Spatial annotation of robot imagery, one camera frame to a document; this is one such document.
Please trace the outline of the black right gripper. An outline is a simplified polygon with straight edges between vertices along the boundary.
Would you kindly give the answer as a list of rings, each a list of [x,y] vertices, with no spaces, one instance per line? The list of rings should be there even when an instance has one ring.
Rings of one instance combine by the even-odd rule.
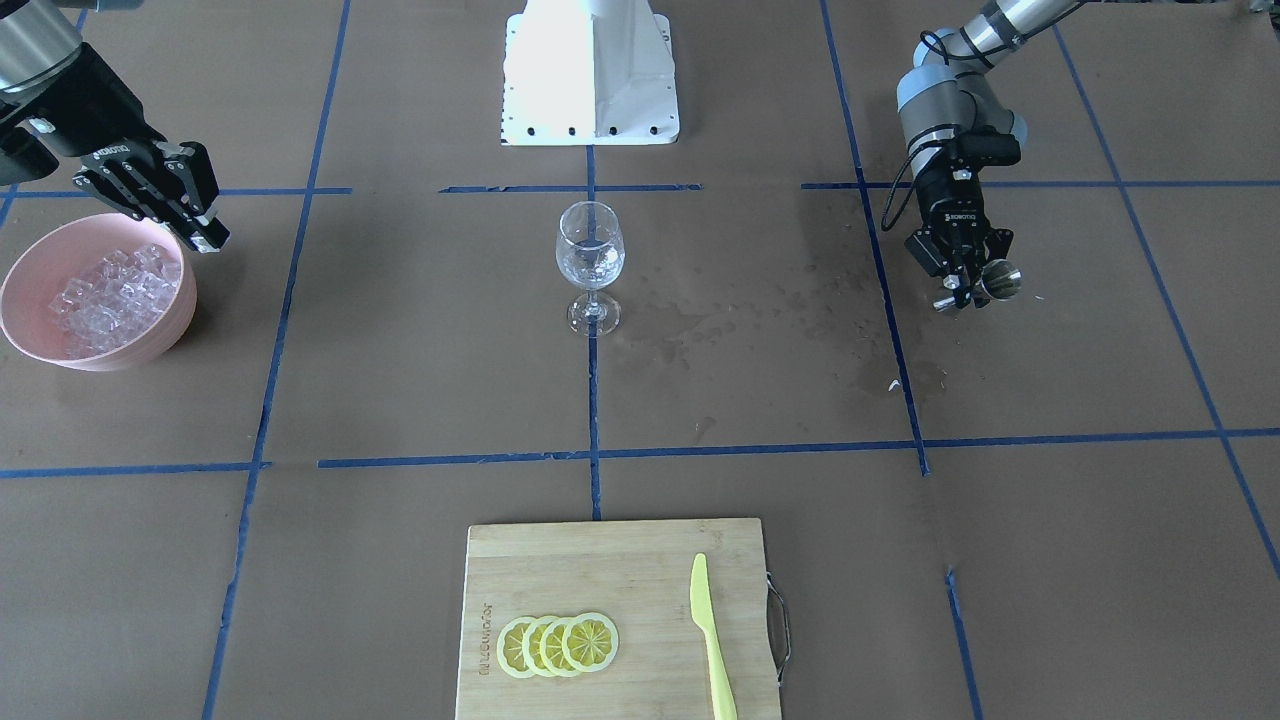
[[[220,252],[230,238],[214,205],[207,149],[166,141],[90,45],[49,77],[3,95],[3,183],[42,179],[63,158],[81,161],[77,187],[136,220],[180,225],[193,252]]]

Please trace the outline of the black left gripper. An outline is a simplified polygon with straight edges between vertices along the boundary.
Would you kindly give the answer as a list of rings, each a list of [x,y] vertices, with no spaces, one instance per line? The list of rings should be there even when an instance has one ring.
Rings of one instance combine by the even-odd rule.
[[[986,264],[987,272],[1016,270],[1009,260],[1015,234],[991,224],[979,173],[987,167],[1016,164],[1021,145],[1011,133],[969,129],[951,138],[927,140],[910,159],[924,161],[911,182],[922,224],[905,247],[928,275],[942,278],[936,311],[970,307],[978,269]]]

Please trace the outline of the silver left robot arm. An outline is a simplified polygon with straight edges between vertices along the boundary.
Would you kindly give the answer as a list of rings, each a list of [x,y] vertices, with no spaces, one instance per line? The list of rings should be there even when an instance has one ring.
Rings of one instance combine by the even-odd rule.
[[[980,172],[1012,167],[1027,145],[1027,122],[1000,101],[987,76],[1079,1],[987,1],[964,26],[925,31],[896,104],[920,225],[906,250],[945,295],[938,313],[1007,301],[1021,290],[1009,261],[1010,229],[986,214]]]

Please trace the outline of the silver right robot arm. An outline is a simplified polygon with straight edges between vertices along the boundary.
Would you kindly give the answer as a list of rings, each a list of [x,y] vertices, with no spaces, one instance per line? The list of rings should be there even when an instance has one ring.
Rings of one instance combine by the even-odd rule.
[[[216,218],[220,193],[207,149],[175,143],[151,127],[145,106],[65,9],[105,1],[5,1],[1,12],[1,181],[51,176],[76,159],[82,192],[128,218],[151,220],[196,252],[230,237]]]

